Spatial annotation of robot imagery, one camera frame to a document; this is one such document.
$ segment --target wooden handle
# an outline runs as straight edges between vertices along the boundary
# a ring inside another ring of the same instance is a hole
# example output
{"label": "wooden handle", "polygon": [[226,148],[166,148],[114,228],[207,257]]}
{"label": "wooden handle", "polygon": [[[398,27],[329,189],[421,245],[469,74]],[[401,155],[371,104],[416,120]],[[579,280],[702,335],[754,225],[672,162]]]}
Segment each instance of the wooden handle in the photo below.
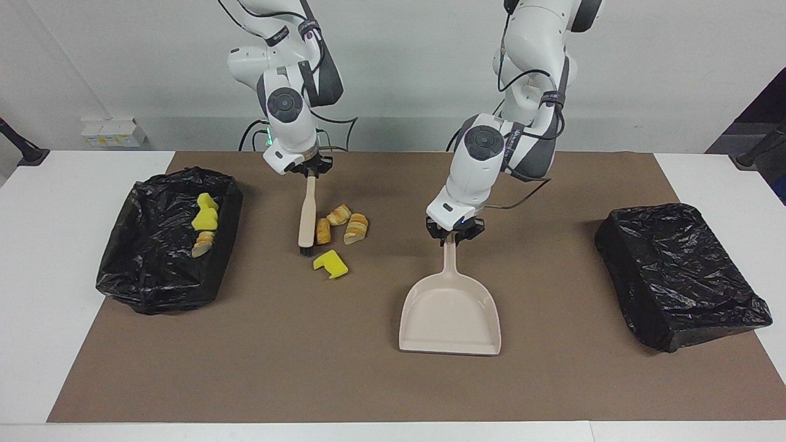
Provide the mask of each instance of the wooden handle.
{"label": "wooden handle", "polygon": [[306,198],[300,210],[300,233],[297,245],[300,247],[314,247],[314,235],[317,230],[317,177],[306,178]]}

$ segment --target blue object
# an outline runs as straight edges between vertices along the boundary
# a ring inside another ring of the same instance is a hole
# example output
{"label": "blue object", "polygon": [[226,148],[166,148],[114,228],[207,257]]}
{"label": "blue object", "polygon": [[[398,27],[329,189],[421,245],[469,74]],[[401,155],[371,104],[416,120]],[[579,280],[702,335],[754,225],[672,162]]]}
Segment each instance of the blue object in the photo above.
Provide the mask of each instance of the blue object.
{"label": "blue object", "polygon": [[780,177],[780,179],[773,184],[773,190],[775,190],[775,194],[780,200],[786,204],[786,175]]}

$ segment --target gray circular joint cap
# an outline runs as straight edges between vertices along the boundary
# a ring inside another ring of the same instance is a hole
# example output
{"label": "gray circular joint cap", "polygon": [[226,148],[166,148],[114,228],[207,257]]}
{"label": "gray circular joint cap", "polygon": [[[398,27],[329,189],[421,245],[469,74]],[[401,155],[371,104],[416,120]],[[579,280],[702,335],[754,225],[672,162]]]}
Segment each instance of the gray circular joint cap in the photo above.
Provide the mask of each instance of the gray circular joint cap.
{"label": "gray circular joint cap", "polygon": [[303,110],[303,97],[291,87],[281,87],[267,98],[267,110],[276,120],[291,123]]}
{"label": "gray circular joint cap", "polygon": [[499,155],[505,148],[505,139],[491,126],[476,126],[464,135],[464,145],[469,156],[485,161]]}

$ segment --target white table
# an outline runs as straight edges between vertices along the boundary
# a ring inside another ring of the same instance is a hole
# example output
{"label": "white table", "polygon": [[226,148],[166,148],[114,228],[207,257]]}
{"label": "white table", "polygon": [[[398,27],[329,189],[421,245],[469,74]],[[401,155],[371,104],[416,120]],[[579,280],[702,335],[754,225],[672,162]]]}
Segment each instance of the white table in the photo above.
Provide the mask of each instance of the white table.
{"label": "white table", "polygon": [[[103,301],[97,265],[119,208],[135,181],[164,173],[173,155],[56,151],[0,187],[0,440],[786,440],[786,421],[46,424]],[[767,300],[776,322],[756,333],[783,378],[786,208],[727,157],[656,157]]]}

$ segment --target robotic arm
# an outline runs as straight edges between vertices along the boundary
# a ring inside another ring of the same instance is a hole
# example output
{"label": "robotic arm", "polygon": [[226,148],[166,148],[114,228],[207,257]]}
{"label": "robotic arm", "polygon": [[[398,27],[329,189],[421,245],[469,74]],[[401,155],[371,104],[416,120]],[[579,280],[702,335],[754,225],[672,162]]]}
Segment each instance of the robotic arm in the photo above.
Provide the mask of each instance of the robotic arm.
{"label": "robotic arm", "polygon": [[263,158],[279,174],[318,176],[332,165],[318,151],[310,108],[335,104],[343,85],[307,0],[238,0],[241,27],[266,47],[230,51],[232,76],[252,88],[270,122],[273,145]]}
{"label": "robotic arm", "polygon": [[589,29],[601,9],[602,0],[505,0],[509,15],[494,57],[504,106],[499,115],[470,118],[458,131],[446,185],[426,209],[432,237],[481,233],[483,221],[476,217],[500,171],[524,182],[544,180],[575,71],[565,37]]}

